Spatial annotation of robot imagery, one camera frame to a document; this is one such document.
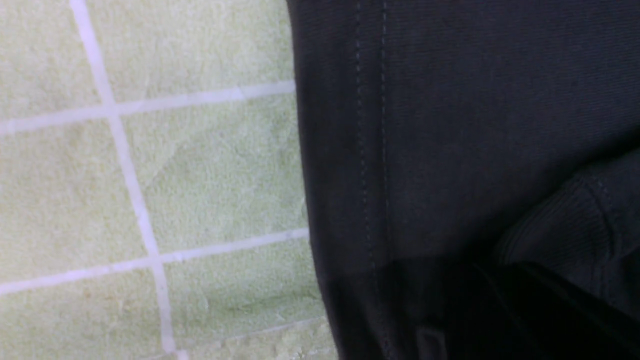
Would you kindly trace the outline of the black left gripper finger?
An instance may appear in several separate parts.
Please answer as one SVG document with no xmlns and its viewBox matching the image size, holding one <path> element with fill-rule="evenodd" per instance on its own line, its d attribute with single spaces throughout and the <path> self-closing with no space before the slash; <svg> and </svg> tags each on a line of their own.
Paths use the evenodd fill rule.
<svg viewBox="0 0 640 360">
<path fill-rule="evenodd" d="M 477 267 L 472 360 L 637 360 L 639 322 L 532 264 Z"/>
</svg>

